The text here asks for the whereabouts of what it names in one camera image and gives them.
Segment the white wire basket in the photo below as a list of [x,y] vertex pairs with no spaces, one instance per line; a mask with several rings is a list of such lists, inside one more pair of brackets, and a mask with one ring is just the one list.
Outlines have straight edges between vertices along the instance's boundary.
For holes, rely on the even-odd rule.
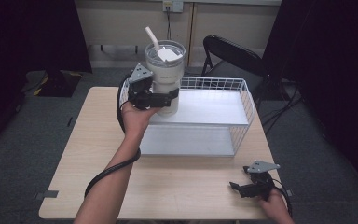
[[[120,104],[128,87],[125,82]],[[144,155],[235,156],[254,116],[244,79],[182,77],[178,111],[154,115],[140,148]]]

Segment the wooden table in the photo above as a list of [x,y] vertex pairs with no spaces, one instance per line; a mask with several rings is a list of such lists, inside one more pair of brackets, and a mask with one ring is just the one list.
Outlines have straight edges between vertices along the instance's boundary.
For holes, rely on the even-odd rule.
[[[90,89],[39,216],[72,219],[91,179],[103,170],[124,134],[116,120],[117,88]],[[134,163],[119,219],[240,220],[266,218],[255,199],[229,181],[250,184],[242,166],[273,162],[257,113],[235,157],[142,156]],[[270,172],[279,179],[276,170]]]

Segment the person's right hand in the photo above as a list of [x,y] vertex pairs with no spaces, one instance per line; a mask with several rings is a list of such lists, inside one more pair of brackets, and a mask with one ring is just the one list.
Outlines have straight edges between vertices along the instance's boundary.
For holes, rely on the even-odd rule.
[[266,215],[275,222],[280,224],[295,223],[287,211],[281,193],[277,189],[271,190],[268,201],[264,201],[262,197],[258,197],[257,202],[261,208],[263,208]]
[[150,118],[161,108],[150,108],[147,110],[139,110],[132,106],[130,102],[122,106],[121,114],[124,119],[124,127],[126,135],[144,135]]

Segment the white cup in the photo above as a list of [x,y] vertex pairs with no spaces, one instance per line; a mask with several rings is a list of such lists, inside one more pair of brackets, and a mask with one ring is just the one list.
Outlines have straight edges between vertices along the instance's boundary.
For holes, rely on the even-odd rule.
[[[156,50],[154,44],[146,47],[146,63],[147,68],[154,73],[152,92],[155,93],[169,93],[177,88],[180,88],[180,79],[185,72],[185,47],[177,42],[171,40],[160,40],[158,42],[161,49],[170,49],[176,55],[182,54],[177,60],[170,62],[163,62]],[[179,95],[171,101],[171,106],[165,106],[159,110],[158,114],[163,117],[168,117],[175,114],[178,110]]]

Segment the wall outlet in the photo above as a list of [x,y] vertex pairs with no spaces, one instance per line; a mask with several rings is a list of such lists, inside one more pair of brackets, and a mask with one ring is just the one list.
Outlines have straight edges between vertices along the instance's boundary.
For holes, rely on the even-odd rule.
[[183,12],[183,1],[162,1],[162,11]]
[[173,1],[162,1],[162,11],[173,11]]

